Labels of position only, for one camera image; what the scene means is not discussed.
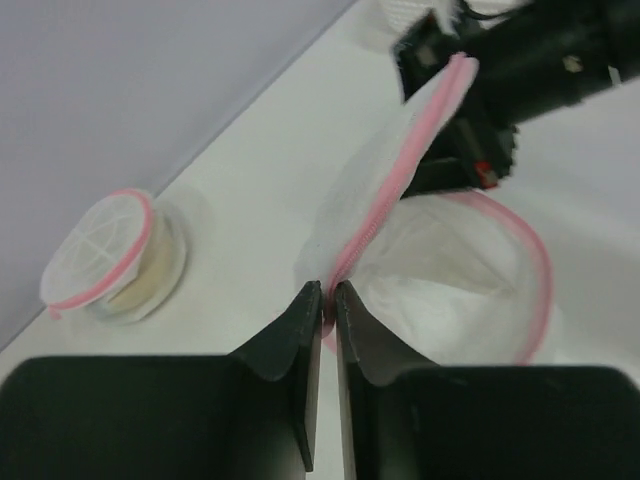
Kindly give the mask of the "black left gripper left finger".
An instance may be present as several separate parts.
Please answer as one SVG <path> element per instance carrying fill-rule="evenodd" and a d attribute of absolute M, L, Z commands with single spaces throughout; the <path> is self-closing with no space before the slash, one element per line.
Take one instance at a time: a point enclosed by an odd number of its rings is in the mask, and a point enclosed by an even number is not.
<path fill-rule="evenodd" d="M 302 479 L 314 466 L 321 288 L 227 354 L 49 356 L 1 385 L 5 479 Z"/>

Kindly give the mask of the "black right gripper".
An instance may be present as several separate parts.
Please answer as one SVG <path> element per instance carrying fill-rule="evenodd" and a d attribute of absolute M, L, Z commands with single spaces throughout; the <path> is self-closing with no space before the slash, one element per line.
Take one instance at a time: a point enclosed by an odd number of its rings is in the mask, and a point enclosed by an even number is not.
<path fill-rule="evenodd" d="M 450 56 L 478 63 L 489 121 L 455 118 L 420 160 L 403 196 L 490 190 L 511 175 L 519 124 L 639 75 L 639 2 L 521 1 L 482 14 L 467 1 L 428 11 L 394 44 L 410 98 Z"/>

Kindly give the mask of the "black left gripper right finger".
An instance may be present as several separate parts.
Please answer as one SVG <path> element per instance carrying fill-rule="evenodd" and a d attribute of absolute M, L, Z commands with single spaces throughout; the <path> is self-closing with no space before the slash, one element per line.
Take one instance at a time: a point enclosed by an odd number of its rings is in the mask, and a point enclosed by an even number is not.
<path fill-rule="evenodd" d="M 635 479 L 639 390 L 600 366 L 445 367 L 335 294 L 348 479 Z"/>

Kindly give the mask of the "white mesh laundry bag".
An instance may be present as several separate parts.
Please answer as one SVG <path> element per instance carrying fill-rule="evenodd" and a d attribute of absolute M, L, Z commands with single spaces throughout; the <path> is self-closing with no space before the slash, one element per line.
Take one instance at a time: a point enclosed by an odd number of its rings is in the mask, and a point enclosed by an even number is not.
<path fill-rule="evenodd" d="M 337 287 L 348 281 L 375 319 L 438 363 L 552 361 L 561 313 L 536 232 L 475 191 L 406 195 L 478 67 L 453 55 L 345 163 L 319 206 L 294 275 L 322 286 L 328 348 L 337 346 Z"/>
<path fill-rule="evenodd" d="M 127 188 L 94 204 L 58 247 L 39 294 L 53 319 L 137 323 L 173 292 L 188 242 L 180 212 Z"/>

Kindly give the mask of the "white cloth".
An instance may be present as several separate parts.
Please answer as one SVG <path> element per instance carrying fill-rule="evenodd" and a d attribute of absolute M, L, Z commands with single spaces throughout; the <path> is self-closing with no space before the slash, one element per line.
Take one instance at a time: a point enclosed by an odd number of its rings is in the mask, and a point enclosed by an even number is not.
<path fill-rule="evenodd" d="M 514 360 L 514 287 L 423 209 L 392 211 L 351 282 L 381 323 L 437 363 Z"/>

